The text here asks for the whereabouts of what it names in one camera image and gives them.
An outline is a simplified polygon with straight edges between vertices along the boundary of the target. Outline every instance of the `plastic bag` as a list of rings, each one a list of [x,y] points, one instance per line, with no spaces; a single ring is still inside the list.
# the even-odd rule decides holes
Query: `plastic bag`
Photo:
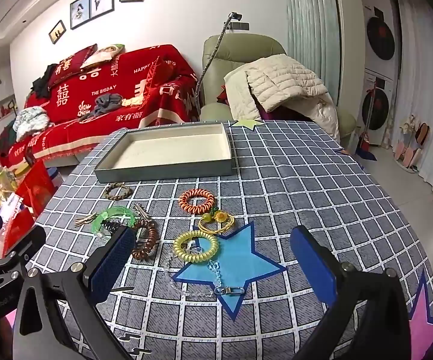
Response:
[[[55,186],[51,182],[43,161],[37,161],[26,174],[16,194],[23,198],[25,206],[33,209],[33,217],[38,218],[55,191]]]

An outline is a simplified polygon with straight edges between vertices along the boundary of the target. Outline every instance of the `pillow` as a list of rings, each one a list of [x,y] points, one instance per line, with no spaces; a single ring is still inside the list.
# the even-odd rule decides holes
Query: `pillow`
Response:
[[[175,67],[158,56],[153,62],[148,75],[146,76],[145,89],[143,90],[143,98],[146,99],[151,88],[159,87],[167,83],[173,77]]]
[[[111,61],[125,47],[124,44],[110,44],[108,47],[98,50],[80,66],[81,69],[94,68],[102,62]]]
[[[79,74],[81,72],[81,64],[95,52],[96,48],[97,44],[85,47],[83,50],[80,50],[61,61],[48,81],[48,88],[51,89],[59,83],[62,83],[67,78]]]

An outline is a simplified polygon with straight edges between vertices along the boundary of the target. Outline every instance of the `tray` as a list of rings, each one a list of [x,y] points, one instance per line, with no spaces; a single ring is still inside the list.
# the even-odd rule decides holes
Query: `tray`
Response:
[[[95,167],[103,184],[230,174],[230,143],[218,122],[129,130]]]

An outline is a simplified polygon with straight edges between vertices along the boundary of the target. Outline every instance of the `yellow bead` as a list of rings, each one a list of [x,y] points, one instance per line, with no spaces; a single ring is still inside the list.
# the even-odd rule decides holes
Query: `yellow bead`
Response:
[[[213,220],[213,218],[212,218],[211,214],[209,214],[208,212],[206,212],[205,214],[203,214],[203,215],[201,216],[201,220],[202,220],[204,223],[210,223],[210,222]]]

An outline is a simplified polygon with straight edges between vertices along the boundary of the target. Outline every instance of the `recliner chair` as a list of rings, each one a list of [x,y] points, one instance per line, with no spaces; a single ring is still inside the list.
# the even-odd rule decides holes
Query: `recliner chair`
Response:
[[[211,36],[205,41],[203,66],[206,66],[210,59],[217,41],[218,35]],[[269,36],[246,33],[226,34],[203,79],[205,106],[201,109],[200,120],[234,120],[230,107],[216,102],[216,97],[222,92],[224,77],[241,65],[277,54],[286,54],[286,52],[280,43]],[[349,112],[338,107],[337,114],[341,144],[347,147],[351,133],[356,127],[356,120]]]

